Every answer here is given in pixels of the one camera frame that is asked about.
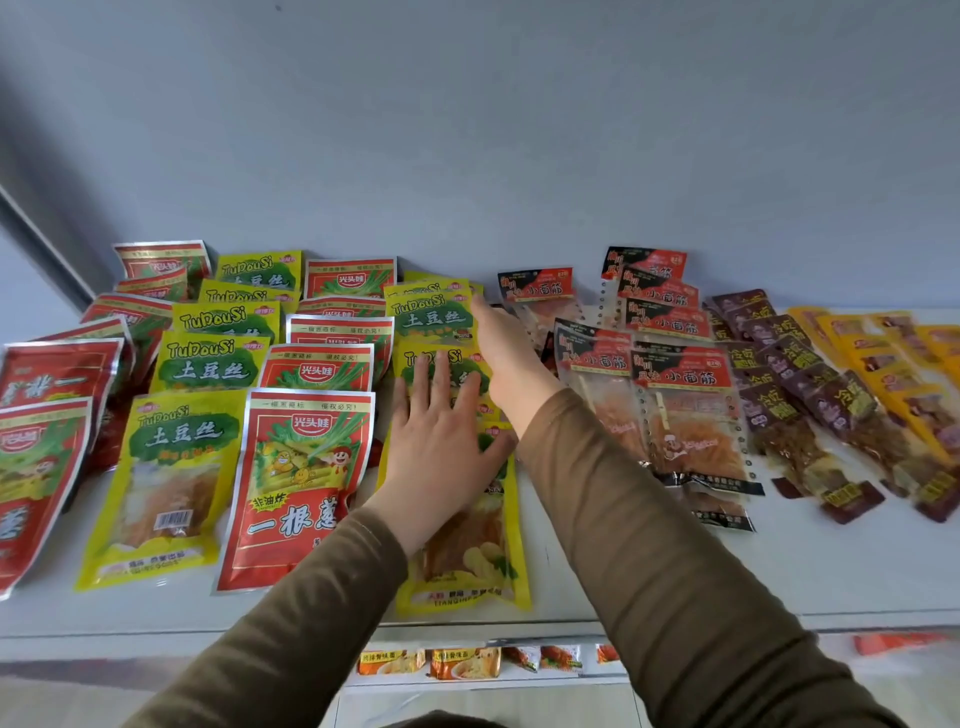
sleeve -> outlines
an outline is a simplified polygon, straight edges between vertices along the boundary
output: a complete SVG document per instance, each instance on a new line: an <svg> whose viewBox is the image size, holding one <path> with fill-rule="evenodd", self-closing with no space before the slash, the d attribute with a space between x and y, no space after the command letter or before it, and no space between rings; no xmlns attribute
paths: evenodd
<svg viewBox="0 0 960 728"><path fill-rule="evenodd" d="M359 509L124 725L316 728L406 574Z"/></svg>
<svg viewBox="0 0 960 728"><path fill-rule="evenodd" d="M903 725L572 391L519 456L654 725Z"/></svg>

gray wall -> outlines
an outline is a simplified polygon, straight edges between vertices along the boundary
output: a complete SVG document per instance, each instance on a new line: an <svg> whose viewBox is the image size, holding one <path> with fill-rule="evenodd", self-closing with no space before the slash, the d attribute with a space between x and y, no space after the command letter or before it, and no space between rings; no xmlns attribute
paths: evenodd
<svg viewBox="0 0 960 728"><path fill-rule="evenodd" d="M957 303L960 3L0 0L0 133L85 244L610 244L708 292Z"/></svg>

barcode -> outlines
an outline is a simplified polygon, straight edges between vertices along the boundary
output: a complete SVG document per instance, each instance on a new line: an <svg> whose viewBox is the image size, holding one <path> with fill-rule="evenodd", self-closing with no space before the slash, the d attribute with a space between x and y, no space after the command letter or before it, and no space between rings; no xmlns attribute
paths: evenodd
<svg viewBox="0 0 960 728"><path fill-rule="evenodd" d="M190 525L191 518L193 518L193 510L158 513L156 514L156 521L154 521L154 531L160 531L164 528L183 528Z"/></svg>

hand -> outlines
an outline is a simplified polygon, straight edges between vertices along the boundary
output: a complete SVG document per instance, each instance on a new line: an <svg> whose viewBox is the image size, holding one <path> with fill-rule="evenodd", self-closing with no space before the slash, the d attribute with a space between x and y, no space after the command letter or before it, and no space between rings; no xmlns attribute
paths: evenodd
<svg viewBox="0 0 960 728"><path fill-rule="evenodd" d="M451 409L449 360L436 357L432 384L429 364L426 354L417 357L409 405L406 382L396 379L387 478L364 506L387 524L407 556L471 505L516 447L516 436L505 429L481 452L480 375L467 377Z"/></svg>
<svg viewBox="0 0 960 728"><path fill-rule="evenodd" d="M502 308L491 308L482 296L470 299L477 321L480 353L490 365L490 396L502 409L517 437L543 404L564 386L540 363L523 324Z"/></svg>

person's right arm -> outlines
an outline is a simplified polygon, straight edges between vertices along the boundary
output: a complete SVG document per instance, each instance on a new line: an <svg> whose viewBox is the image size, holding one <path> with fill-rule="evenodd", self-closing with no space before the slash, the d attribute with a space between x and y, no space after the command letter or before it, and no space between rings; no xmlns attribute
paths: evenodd
<svg viewBox="0 0 960 728"><path fill-rule="evenodd" d="M902 726L540 365L515 320L474 314L491 394L655 725Z"/></svg>

